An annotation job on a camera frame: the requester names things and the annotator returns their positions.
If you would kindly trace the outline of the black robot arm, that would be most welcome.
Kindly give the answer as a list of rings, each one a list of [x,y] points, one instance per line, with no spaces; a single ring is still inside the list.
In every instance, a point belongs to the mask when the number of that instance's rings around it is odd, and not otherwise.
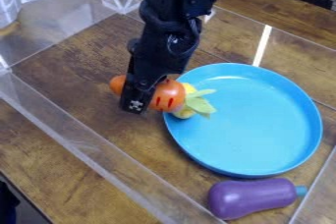
[[[157,84],[184,72],[200,44],[203,22],[216,0],[143,0],[141,37],[127,45],[129,62],[120,107],[140,114],[149,106]]]

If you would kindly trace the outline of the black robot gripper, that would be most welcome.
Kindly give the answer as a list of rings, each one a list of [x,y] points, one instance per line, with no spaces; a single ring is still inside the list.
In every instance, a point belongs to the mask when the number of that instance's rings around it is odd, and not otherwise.
[[[164,21],[151,9],[139,11],[144,21],[140,38],[127,44],[131,54],[120,107],[141,114],[149,107],[156,84],[169,74],[181,74],[200,44],[199,18]]]

